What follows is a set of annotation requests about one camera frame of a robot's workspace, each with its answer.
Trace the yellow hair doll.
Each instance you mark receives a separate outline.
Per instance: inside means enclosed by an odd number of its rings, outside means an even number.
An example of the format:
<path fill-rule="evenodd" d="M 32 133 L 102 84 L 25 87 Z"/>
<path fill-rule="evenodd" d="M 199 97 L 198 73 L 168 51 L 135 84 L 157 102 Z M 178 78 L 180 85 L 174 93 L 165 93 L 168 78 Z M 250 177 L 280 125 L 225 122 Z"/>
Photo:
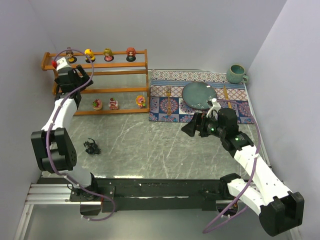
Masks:
<path fill-rule="evenodd" d="M 95 55 L 94 55 L 94 52 L 93 52 L 90 48 L 86 49 L 86 50 L 84 51 L 84 53 L 85 53 L 85 55 L 87 56 L 87 57 L 85 58 L 85 61 L 86 61 L 87 63 L 90 63 L 90 62 L 93 63 L 93 62 L 96 60 L 96 57 L 95 57 Z"/>

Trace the brown bun hair doll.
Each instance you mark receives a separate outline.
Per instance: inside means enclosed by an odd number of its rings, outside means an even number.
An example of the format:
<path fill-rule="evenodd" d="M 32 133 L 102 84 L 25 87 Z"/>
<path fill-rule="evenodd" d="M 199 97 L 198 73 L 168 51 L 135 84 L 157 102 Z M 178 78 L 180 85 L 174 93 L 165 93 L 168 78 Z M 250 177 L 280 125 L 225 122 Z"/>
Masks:
<path fill-rule="evenodd" d="M 73 64 L 77 61 L 77 58 L 74 56 L 74 52 L 71 50 L 71 47 L 67 47 L 67 51 L 65 52 L 65 54 L 70 64 Z"/>

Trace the blonde hair pink doll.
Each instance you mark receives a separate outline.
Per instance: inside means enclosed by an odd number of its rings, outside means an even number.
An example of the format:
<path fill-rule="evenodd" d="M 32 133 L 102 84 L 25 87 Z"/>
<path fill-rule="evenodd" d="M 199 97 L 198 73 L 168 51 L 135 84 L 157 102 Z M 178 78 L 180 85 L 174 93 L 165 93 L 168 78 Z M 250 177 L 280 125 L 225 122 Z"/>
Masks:
<path fill-rule="evenodd" d="M 103 55 L 106 62 L 112 62 L 114 60 L 114 54 L 110 48 L 105 48 Z"/>

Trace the pink bear strawberry toy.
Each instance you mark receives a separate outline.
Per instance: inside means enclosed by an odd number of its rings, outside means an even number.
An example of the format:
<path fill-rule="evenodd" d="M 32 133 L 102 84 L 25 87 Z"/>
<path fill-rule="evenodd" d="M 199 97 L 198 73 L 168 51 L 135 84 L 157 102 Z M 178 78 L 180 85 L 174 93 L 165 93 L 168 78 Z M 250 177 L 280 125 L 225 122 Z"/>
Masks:
<path fill-rule="evenodd" d="M 92 107 L 95 111 L 100 111 L 102 110 L 103 108 L 103 103 L 100 99 L 95 99 L 93 102 L 92 102 Z"/>

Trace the strawberry cake slice toy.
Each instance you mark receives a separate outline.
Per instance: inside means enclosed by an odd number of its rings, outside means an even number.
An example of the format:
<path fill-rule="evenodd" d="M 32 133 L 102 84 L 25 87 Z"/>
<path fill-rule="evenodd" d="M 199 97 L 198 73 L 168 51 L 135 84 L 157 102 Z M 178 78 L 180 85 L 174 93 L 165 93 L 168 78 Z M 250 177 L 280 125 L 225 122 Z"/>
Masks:
<path fill-rule="evenodd" d="M 117 100 L 115 100 L 113 97 L 111 97 L 109 99 L 109 102 L 108 102 L 108 107 L 110 110 L 118 110 L 119 109 L 119 103 Z"/>

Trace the red hair doll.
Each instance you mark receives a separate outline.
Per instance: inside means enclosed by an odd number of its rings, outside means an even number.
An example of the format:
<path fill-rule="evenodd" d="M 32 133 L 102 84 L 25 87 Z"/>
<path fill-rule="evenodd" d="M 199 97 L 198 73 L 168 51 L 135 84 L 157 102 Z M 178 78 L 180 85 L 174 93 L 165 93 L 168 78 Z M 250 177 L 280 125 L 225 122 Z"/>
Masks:
<path fill-rule="evenodd" d="M 126 61 L 134 62 L 136 60 L 136 50 L 134 47 L 128 47 L 126 49 Z"/>

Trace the pink bear flower toy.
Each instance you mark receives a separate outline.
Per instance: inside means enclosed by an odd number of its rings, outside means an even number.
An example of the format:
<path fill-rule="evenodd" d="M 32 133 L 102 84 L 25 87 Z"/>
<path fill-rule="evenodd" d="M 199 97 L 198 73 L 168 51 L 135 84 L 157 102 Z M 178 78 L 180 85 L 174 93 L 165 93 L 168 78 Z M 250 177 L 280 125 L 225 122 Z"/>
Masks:
<path fill-rule="evenodd" d="M 135 99 L 135 102 L 140 109 L 143 109 L 146 107 L 146 99 L 143 95 L 138 95 Z"/>

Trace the black dragon toy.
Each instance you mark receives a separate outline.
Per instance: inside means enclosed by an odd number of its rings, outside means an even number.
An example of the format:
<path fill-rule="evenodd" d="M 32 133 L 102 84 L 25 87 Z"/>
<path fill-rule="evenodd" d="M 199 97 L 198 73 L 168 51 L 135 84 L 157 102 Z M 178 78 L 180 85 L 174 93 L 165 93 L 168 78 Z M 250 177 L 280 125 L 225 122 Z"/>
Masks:
<path fill-rule="evenodd" d="M 90 141 L 85 141 L 83 146 L 85 148 L 85 152 L 89 155 L 99 155 L 101 154 L 101 149 L 97 145 L 96 141 L 92 138 L 89 138 Z"/>

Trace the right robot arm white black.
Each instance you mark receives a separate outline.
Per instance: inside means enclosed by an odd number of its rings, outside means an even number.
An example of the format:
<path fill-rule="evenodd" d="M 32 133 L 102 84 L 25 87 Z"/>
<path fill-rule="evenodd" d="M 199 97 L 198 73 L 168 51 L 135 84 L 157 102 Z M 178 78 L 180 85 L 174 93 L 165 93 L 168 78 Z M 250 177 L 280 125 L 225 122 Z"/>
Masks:
<path fill-rule="evenodd" d="M 221 108 L 216 113 L 217 116 L 196 112 L 181 130 L 190 137 L 196 132 L 200 137 L 218 137 L 223 148 L 250 175 L 248 181 L 231 174 L 223 177 L 226 192 L 253 210 L 271 237 L 300 226 L 305 205 L 303 196 L 292 192 L 273 173 L 253 141 L 239 130 L 234 109 Z"/>

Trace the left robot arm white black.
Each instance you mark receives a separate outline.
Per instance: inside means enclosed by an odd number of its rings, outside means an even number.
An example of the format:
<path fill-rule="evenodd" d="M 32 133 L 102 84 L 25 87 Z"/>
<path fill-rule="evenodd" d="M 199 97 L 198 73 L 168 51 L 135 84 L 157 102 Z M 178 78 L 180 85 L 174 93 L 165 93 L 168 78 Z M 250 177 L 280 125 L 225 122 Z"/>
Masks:
<path fill-rule="evenodd" d="M 93 80 L 81 65 L 72 68 L 69 64 L 60 64 L 57 73 L 52 114 L 42 129 L 30 136 L 37 166 L 43 172 L 64 177 L 75 190 L 97 192 L 95 176 L 76 166 L 77 152 L 68 134 L 82 99 L 81 91 L 92 85 Z"/>

